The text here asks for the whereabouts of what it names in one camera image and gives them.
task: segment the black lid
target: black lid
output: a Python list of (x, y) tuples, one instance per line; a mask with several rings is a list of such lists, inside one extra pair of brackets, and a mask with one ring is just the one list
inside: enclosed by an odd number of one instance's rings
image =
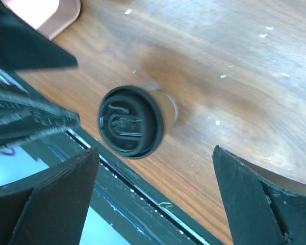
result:
[(158, 104), (134, 86), (117, 87), (104, 97), (98, 127), (115, 152), (131, 159), (151, 154), (161, 143), (164, 131)]

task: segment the wooden table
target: wooden table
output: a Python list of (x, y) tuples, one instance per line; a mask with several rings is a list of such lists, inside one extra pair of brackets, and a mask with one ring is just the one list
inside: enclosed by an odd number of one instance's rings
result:
[(80, 68), (23, 77), (79, 112), (100, 142), (110, 89), (160, 84), (177, 99), (180, 118), (160, 148), (123, 160), (224, 243), (215, 145), (306, 183), (306, 0), (83, 0), (55, 42)]

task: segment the white speck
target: white speck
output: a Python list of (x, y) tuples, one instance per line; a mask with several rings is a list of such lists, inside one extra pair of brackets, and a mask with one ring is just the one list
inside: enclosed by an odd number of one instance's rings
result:
[(274, 73), (272, 74), (275, 78), (289, 78), (290, 75), (284, 72)]
[(124, 14), (130, 14), (133, 10), (132, 9), (127, 9), (127, 11)]

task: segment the white debris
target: white debris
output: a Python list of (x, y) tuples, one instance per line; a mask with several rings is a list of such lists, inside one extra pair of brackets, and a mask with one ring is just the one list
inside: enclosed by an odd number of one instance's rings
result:
[(130, 14), (133, 10), (132, 9), (127, 9), (127, 11), (124, 14)]

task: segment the scratch on wood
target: scratch on wood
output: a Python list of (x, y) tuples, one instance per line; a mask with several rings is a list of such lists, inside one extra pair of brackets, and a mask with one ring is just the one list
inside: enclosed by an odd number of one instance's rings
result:
[(184, 100), (184, 92), (185, 92), (185, 91), (186, 91), (186, 89), (184, 89), (184, 91), (181, 92), (181, 93), (179, 94), (179, 98), (180, 98), (180, 100), (181, 100), (182, 103), (183, 103), (184, 111), (185, 111), (186, 115), (187, 115), (189, 118), (191, 118), (190, 115), (189, 115), (189, 113), (187, 112), (187, 103), (186, 103), (185, 100)]

